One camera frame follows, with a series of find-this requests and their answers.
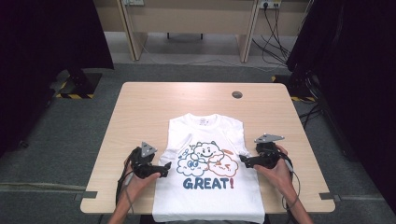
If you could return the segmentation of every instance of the gray floor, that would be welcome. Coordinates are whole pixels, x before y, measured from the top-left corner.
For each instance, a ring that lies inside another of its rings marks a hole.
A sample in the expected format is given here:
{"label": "gray floor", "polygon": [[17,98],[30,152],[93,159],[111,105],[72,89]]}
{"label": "gray floor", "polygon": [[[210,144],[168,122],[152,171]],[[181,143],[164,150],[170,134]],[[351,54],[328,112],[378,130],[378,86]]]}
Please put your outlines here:
{"label": "gray floor", "polygon": [[[166,34],[153,34],[138,62],[130,60],[124,33],[106,33],[106,37],[116,69],[100,70],[103,77],[93,99],[54,98],[27,139],[30,146],[0,159],[0,223],[98,223],[99,215],[79,210],[80,197],[123,82],[271,82],[274,74],[289,74],[264,62],[261,51],[253,46],[248,62],[240,63],[232,35],[204,35],[200,40],[198,35],[171,34],[168,40]],[[282,37],[282,44],[290,49],[294,40]],[[64,79],[65,74],[60,74],[59,83]],[[313,106],[293,103],[300,115]],[[309,120],[305,131],[330,192],[339,199],[334,212],[312,214],[315,222],[396,223],[361,164],[344,157],[326,119],[319,115]],[[287,220],[285,215],[270,218],[275,224]],[[138,219],[131,216],[130,223]]]}

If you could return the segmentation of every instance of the wooden table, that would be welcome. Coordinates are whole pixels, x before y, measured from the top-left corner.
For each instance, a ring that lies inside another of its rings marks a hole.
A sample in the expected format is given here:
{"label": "wooden table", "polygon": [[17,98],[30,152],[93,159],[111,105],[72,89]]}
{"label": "wooden table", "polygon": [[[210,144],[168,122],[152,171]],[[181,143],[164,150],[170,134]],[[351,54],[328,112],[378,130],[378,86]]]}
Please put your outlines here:
{"label": "wooden table", "polygon": [[[233,92],[240,91],[240,99]],[[254,139],[264,133],[285,136],[283,146],[300,177],[301,195],[306,210],[328,213],[333,200],[322,200],[329,189],[304,133],[303,126],[285,86],[273,83],[191,83],[128,82],[108,124],[103,144],[87,186],[97,192],[83,198],[81,210],[88,214],[109,214],[115,208],[117,181],[123,162],[131,151],[145,141],[158,148],[157,164],[167,145],[168,121],[187,113],[196,116],[221,114],[244,122],[247,149],[257,155]],[[262,199],[267,214],[285,213],[281,195],[265,177],[259,175]],[[298,188],[296,178],[293,184]],[[150,185],[134,204],[135,214],[151,214],[155,184]]]}

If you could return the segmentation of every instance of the black controller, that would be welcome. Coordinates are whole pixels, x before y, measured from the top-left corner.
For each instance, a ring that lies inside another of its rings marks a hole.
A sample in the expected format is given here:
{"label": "black controller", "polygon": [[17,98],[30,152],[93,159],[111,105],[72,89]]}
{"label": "black controller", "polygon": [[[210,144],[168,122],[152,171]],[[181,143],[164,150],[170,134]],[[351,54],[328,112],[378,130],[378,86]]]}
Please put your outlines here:
{"label": "black controller", "polygon": [[144,179],[154,173],[160,173],[160,177],[168,176],[168,170],[171,168],[172,162],[166,163],[165,166],[157,166],[151,164],[156,151],[156,148],[150,146],[145,142],[142,142],[142,147],[137,147],[132,151],[132,153],[128,157],[128,160],[125,162],[121,178],[118,181],[116,204],[118,202],[119,194],[125,178],[127,179],[125,180],[126,183],[124,183],[124,185],[128,185],[129,181],[132,178],[132,174],[126,174],[128,165],[131,165],[133,173],[141,179]]}
{"label": "black controller", "polygon": [[283,158],[285,159],[289,170],[293,172],[290,158],[284,153],[280,152],[277,149],[276,144],[273,142],[280,139],[284,138],[270,134],[265,134],[261,138],[256,139],[256,151],[259,153],[259,156],[248,158],[246,156],[239,155],[241,162],[243,162],[247,168],[253,168],[253,166],[257,164],[268,169],[273,169],[276,166],[277,161],[279,161],[280,158]]}
{"label": "black controller", "polygon": [[166,163],[165,166],[152,165],[151,162],[155,154],[151,153],[145,157],[143,155],[145,155],[145,152],[142,147],[137,147],[132,151],[128,158],[135,175],[142,179],[154,173],[160,173],[160,177],[168,176],[168,170],[171,168],[171,162]]}

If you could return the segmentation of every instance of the cable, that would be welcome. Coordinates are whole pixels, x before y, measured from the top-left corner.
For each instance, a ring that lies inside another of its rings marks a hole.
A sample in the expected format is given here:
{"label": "cable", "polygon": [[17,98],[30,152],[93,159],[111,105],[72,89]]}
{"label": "cable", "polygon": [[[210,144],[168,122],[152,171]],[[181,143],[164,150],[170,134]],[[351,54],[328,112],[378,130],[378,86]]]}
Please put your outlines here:
{"label": "cable", "polygon": [[[145,48],[145,46],[139,41],[139,38],[137,38],[137,36],[135,36],[136,42],[142,47],[143,51],[145,51],[148,55],[150,55],[151,53]],[[213,63],[213,62],[221,62],[221,63],[226,63],[228,65],[232,65],[232,66],[236,66],[236,67],[246,67],[246,68],[253,68],[253,69],[258,69],[260,71],[263,72],[273,72],[275,71],[277,68],[279,68],[280,66],[285,66],[284,64],[279,64],[279,63],[275,63],[277,64],[277,67],[271,68],[271,69],[262,69],[260,67],[256,67],[256,66],[247,66],[247,65],[240,65],[240,64],[236,64],[236,63],[229,63],[226,61],[223,61],[221,59],[214,59],[214,60],[208,60],[208,61],[202,61],[202,62],[189,62],[189,63],[159,63],[157,61],[155,61],[154,59],[152,59],[151,57],[148,57],[150,61],[152,61],[153,63],[156,64],[172,64],[172,65],[189,65],[189,64],[202,64],[202,63]]]}
{"label": "cable", "polygon": [[[276,8],[275,8],[275,18],[276,18],[276,21],[275,21],[275,26],[274,26],[274,28],[273,28],[273,26],[271,25],[271,22],[270,22],[269,19],[268,19],[267,13],[266,13],[266,9],[267,9],[267,7],[268,7],[268,4],[267,4],[267,5],[264,4],[263,6],[264,6],[264,16],[265,16],[265,19],[266,19],[266,21],[267,21],[267,23],[268,23],[268,27],[270,28],[271,35],[270,35],[270,37],[268,38],[268,40],[266,40],[266,39],[261,35],[262,40],[265,42],[265,44],[264,44],[263,47],[260,46],[254,39],[252,39],[252,41],[253,41],[253,43],[254,43],[257,47],[259,47],[259,49],[262,50],[262,59],[263,59],[266,63],[270,63],[270,62],[267,62],[267,61],[264,59],[264,56],[263,56],[264,52],[267,53],[267,54],[269,54],[269,55],[272,56],[274,59],[276,59],[277,61],[280,62],[280,63],[274,63],[274,64],[278,64],[279,66],[285,66],[285,67],[287,67],[287,66],[286,66],[286,59],[288,58],[288,56],[289,56],[289,54],[290,54],[290,51],[289,51],[288,49],[284,48],[284,47],[282,46],[282,44],[280,43],[279,31],[278,31],[278,21],[279,21],[279,14],[280,14],[280,13],[279,13],[279,7],[276,7]],[[274,38],[274,40],[276,41],[277,46],[276,46],[276,45],[273,45],[272,43],[270,43],[270,40],[271,40],[272,38]],[[271,47],[273,47],[273,48],[275,48],[275,49],[278,49],[278,50],[280,51],[280,53],[281,53],[282,56],[278,56],[278,55],[276,55],[275,53],[273,53],[272,51],[268,50],[268,49],[267,49],[267,46],[271,46]]]}
{"label": "cable", "polygon": [[309,121],[309,117],[312,115],[312,113],[313,113],[313,111],[318,107],[319,105],[315,105],[314,107],[312,107],[312,109],[308,112],[308,114],[306,115],[306,119],[305,119],[305,122],[304,122],[304,130],[305,130],[305,128],[306,128],[306,124],[308,123],[308,121]]}
{"label": "cable", "polygon": [[309,120],[311,120],[311,119],[314,119],[314,118],[316,118],[316,117],[318,117],[318,116],[320,116],[321,115],[321,113],[320,114],[317,114],[317,115],[315,115],[314,117],[312,117],[312,118],[310,118]]}
{"label": "cable", "polygon": [[[311,114],[316,114],[318,112],[321,112],[321,109],[312,111]],[[308,115],[309,115],[309,113],[304,113],[304,114],[300,115],[299,118],[302,119],[303,117],[306,117]]]}
{"label": "cable", "polygon": [[131,172],[129,172],[128,174],[126,174],[125,176],[124,176],[124,178],[123,178],[123,182],[122,182],[122,188],[121,188],[121,190],[120,190],[120,193],[119,193],[119,195],[118,195],[118,197],[120,197],[121,196],[121,194],[123,193],[123,192],[125,192],[125,194],[126,194],[126,198],[128,199],[128,202],[129,202],[129,205],[130,205],[130,207],[131,207],[131,209],[132,209],[132,215],[134,214],[134,207],[132,206],[132,200],[131,200],[131,198],[130,198],[130,196],[129,196],[129,193],[128,193],[128,186],[129,186],[129,184],[131,183],[131,179],[132,179],[132,175],[133,175],[133,171],[131,171]]}
{"label": "cable", "polygon": [[288,220],[287,220],[286,223],[289,223],[289,222],[292,220],[293,223],[298,224],[298,221],[295,219],[295,217],[293,216],[293,214],[292,214],[291,211],[290,211],[290,209],[299,201],[299,199],[300,199],[300,193],[301,193],[301,182],[300,182],[300,178],[297,176],[297,174],[296,174],[294,171],[291,173],[291,178],[292,178],[294,175],[296,176],[297,182],[298,182],[297,197],[296,197],[295,201],[294,201],[291,205],[288,205],[287,203],[286,203],[286,205],[285,205],[285,197],[282,196],[282,207],[288,212]]}

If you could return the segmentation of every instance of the black curtain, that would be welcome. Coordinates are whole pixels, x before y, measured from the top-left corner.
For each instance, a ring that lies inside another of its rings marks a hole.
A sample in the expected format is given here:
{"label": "black curtain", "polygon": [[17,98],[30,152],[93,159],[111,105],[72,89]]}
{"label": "black curtain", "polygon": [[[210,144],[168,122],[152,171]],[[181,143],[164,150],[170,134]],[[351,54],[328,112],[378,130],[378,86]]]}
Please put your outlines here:
{"label": "black curtain", "polygon": [[0,3],[0,156],[28,134],[57,75],[82,68],[113,68],[92,0]]}
{"label": "black curtain", "polygon": [[318,77],[342,135],[396,213],[395,11],[392,0],[316,0],[288,67]]}

